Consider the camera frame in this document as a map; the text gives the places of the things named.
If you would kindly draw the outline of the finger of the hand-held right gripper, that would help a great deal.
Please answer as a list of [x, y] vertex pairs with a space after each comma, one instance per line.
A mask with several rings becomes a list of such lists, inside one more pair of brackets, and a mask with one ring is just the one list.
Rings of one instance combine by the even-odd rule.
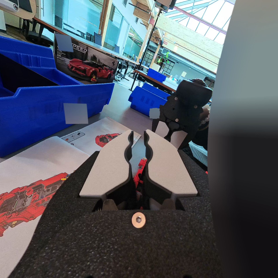
[[183, 140], [186, 138], [187, 133], [184, 131], [174, 131], [171, 135], [170, 143], [176, 148], [179, 149]]
[[162, 138], [165, 138], [169, 132], [169, 128], [165, 122], [159, 121], [155, 133]]

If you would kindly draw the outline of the black wrist rest pad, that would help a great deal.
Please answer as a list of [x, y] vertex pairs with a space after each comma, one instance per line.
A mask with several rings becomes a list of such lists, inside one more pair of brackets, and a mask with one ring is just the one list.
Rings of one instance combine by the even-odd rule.
[[205, 150], [202, 146], [194, 144], [192, 141], [189, 142], [189, 146], [193, 156], [203, 165], [207, 166], [207, 150]]

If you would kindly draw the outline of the large blue parts bin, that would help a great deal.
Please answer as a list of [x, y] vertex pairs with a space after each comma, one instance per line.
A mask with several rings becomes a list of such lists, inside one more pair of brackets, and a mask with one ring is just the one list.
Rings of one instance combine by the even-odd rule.
[[114, 83], [84, 85], [56, 68], [48, 47], [0, 38], [0, 155], [5, 157], [70, 126], [64, 103], [88, 116], [109, 104]]

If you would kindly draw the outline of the red lego car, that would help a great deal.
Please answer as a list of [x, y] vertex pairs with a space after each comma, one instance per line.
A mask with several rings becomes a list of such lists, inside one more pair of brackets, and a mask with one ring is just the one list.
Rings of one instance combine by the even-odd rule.
[[137, 194], [137, 199], [139, 199], [142, 196], [142, 185], [143, 185], [143, 180], [144, 180], [144, 168], [147, 162], [147, 158], [142, 158], [138, 164], [138, 170], [136, 174], [133, 177], [133, 181], [135, 184], [136, 188], [136, 194]]

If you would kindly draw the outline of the long wooden office table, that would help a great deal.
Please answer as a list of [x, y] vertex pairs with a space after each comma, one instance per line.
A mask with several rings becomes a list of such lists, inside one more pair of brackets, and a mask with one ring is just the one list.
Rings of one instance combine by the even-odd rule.
[[42, 31], [44, 29], [47, 29], [48, 31], [50, 31], [51, 33], [59, 33], [59, 34], [63, 34], [63, 35], [68, 35], [70, 36], [72, 39], [76, 40], [76, 41], [79, 41], [80, 43], [84, 44], [84, 45], [87, 45], [99, 52], [102, 52], [104, 54], [107, 54], [107, 55], [110, 55], [112, 57], [115, 57], [116, 59], [118, 60], [121, 60], [121, 61], [126, 61], [126, 63], [128, 64], [133, 64], [135, 66], [139, 65], [138, 62], [134, 61], [134, 60], [131, 60], [129, 58], [127, 58], [126, 56], [123, 56], [121, 54], [118, 54], [117, 52], [113, 51], [113, 50], [110, 50], [108, 48], [105, 48], [105, 47], [102, 47], [98, 44], [95, 44], [91, 41], [88, 41], [86, 39], [83, 39], [79, 36], [76, 36], [75, 34], [72, 34], [72, 33], [69, 33], [65, 30], [62, 30], [54, 25], [51, 25], [49, 23], [46, 23], [45, 21], [41, 20], [41, 19], [38, 19], [36, 17], [33, 17], [33, 26], [35, 26], [35, 24], [39, 24], [40, 25], [40, 30], [39, 32], [42, 33]]

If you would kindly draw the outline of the lego instruction booklet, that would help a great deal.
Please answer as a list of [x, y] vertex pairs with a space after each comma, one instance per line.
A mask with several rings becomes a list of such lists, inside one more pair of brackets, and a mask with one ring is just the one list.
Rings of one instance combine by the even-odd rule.
[[1, 162], [0, 277], [26, 251], [50, 199], [74, 170], [128, 127], [105, 117], [62, 138], [50, 137]]

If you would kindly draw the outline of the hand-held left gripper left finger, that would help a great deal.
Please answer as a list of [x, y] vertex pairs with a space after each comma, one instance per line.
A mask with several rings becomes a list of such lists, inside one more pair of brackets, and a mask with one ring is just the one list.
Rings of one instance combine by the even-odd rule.
[[102, 147], [79, 196], [104, 199], [132, 180], [132, 145], [133, 131], [127, 130]]

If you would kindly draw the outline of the lego set box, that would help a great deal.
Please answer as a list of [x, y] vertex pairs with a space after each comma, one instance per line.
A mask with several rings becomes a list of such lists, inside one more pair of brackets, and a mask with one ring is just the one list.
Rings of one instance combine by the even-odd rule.
[[81, 42], [71, 39], [73, 52], [61, 51], [56, 37], [53, 55], [56, 68], [61, 72], [94, 84], [112, 83], [118, 60]]

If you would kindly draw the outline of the blue storage bin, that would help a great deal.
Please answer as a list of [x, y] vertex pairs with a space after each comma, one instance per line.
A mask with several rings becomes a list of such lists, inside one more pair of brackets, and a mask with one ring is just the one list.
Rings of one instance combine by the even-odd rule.
[[130, 108], [149, 116], [151, 108], [159, 108], [167, 102], [168, 93], [144, 83], [142, 87], [136, 86], [129, 96]]
[[158, 82], [161, 82], [161, 83], [163, 83], [166, 80], [166, 76], [165, 75], [159, 73], [156, 70], [153, 70], [152, 68], [148, 69], [147, 76], [151, 77], [151, 78], [153, 78], [153, 79], [155, 79], [155, 80], [157, 80]]

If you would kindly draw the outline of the green plant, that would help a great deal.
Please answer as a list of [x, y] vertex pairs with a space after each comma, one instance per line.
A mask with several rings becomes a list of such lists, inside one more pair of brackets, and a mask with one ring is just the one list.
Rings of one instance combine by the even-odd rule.
[[169, 64], [169, 51], [157, 57], [157, 64]]

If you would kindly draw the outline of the black tripod stand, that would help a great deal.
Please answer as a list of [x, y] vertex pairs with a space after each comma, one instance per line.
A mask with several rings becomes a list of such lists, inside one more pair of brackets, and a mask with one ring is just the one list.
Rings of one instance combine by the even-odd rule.
[[169, 8], [173, 8], [175, 2], [176, 1], [171, 0], [131, 0], [128, 2], [129, 5], [134, 8], [133, 15], [140, 19], [147, 29], [138, 57], [136, 58], [136, 62], [139, 63], [139, 65], [134, 69], [133, 83], [130, 90], [133, 89], [135, 84], [138, 75], [136, 70], [139, 70], [142, 66], [144, 56], [148, 50], [148, 45], [155, 31], [155, 26], [161, 12], [167, 12]]

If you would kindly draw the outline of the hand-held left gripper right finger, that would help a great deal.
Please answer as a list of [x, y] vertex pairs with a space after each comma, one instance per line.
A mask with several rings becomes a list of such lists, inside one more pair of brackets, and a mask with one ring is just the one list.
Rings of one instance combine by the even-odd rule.
[[152, 132], [144, 131], [147, 162], [145, 190], [149, 197], [190, 197], [198, 191], [174, 145]]

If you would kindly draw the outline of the black office chair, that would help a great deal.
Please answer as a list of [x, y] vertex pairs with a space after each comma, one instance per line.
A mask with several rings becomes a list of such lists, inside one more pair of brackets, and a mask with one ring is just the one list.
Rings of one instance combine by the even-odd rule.
[[40, 25], [39, 33], [36, 32], [37, 24], [38, 22], [35, 19], [32, 21], [29, 19], [23, 19], [22, 30], [26, 40], [45, 47], [53, 46], [53, 41], [50, 38], [42, 35], [44, 29], [42, 25]]

